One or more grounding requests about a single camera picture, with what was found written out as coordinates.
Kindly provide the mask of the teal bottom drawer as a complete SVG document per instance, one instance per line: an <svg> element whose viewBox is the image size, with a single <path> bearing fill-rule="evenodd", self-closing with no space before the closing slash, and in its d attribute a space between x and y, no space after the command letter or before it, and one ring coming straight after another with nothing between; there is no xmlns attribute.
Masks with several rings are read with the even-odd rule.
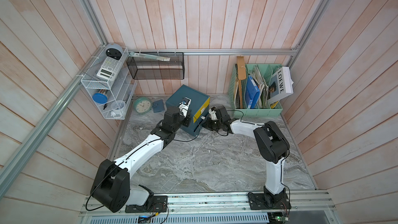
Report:
<svg viewBox="0 0 398 224"><path fill-rule="evenodd" d="M188 133L191 136L196 136L200 133L200 130L202 129L202 125L205 122L205 118L200 118L196 122L191 122L189 127L188 127Z"/></svg>

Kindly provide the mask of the teal drawer cabinet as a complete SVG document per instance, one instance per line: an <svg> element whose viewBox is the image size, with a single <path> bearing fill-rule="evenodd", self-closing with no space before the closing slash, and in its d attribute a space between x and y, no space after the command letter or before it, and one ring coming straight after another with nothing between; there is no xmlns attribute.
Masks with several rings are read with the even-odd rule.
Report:
<svg viewBox="0 0 398 224"><path fill-rule="evenodd" d="M182 98L187 97L191 99L191 103L189 106L189 110L191 111L192 119L191 122L193 122L193 115L195 112L200 108L200 105L203 104L209 95L202 93L200 91L197 91L193 88L190 88L186 85L182 85L172 96L170 96L166 100L166 106L179 106ZM209 113L209 107L205 110L205 112L202 114L201 118L205 118ZM182 126L181 129L188 133L188 127Z"/></svg>

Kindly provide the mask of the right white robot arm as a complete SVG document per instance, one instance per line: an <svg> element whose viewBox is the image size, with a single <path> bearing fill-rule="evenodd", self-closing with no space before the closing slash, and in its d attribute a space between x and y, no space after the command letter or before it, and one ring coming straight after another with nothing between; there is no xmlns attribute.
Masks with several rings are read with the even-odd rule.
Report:
<svg viewBox="0 0 398 224"><path fill-rule="evenodd" d="M290 193L284 184L284 164L290 154L290 144L275 122L264 124L243 122L231 118L225 107L212 107L202 127L209 131L241 134L256 140L260 155L266 160L264 193L247 194L250 209L291 209Z"/></svg>

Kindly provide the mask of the yellow top drawer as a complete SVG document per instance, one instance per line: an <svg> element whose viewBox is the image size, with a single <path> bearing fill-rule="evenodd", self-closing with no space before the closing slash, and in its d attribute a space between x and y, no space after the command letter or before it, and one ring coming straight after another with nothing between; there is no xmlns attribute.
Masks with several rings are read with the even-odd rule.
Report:
<svg viewBox="0 0 398 224"><path fill-rule="evenodd" d="M208 97L208 99L203 104L200 105L200 108L193 115L193 117L194 117L193 118L193 122L194 123L197 122L201 118L202 114L209 107L209 104L210 104L210 97Z"/></svg>

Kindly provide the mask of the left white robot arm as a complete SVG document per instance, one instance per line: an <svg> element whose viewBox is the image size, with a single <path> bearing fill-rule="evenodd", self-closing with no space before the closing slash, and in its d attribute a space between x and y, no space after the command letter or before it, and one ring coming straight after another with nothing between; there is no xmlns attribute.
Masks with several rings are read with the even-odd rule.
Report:
<svg viewBox="0 0 398 224"><path fill-rule="evenodd" d="M94 198L113 213L125 205L150 208L153 192L142 185L131 186L131 178L144 163L175 138L181 126L188 126L190 121L188 105L168 107L163 120L142 143L124 156L114 161L106 159L99 165L89 198Z"/></svg>

